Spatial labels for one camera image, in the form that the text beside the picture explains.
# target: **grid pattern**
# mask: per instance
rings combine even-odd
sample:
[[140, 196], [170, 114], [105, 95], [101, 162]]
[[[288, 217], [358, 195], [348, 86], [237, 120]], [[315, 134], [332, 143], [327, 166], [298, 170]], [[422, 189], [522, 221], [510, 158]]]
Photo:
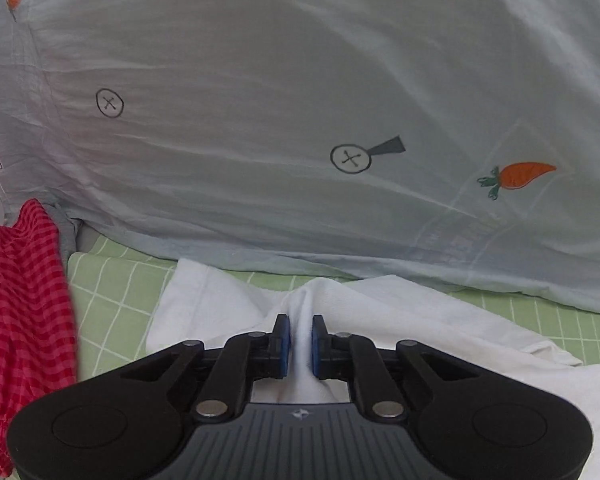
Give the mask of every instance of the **grid pattern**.
[[[76, 253], [69, 277], [80, 336], [82, 380], [144, 357], [144, 340], [158, 299], [176, 263], [100, 237], [90, 253]], [[292, 290], [311, 276], [230, 272], [271, 290]], [[600, 314], [523, 294], [465, 289], [452, 296], [551, 338], [582, 359], [600, 363]]]

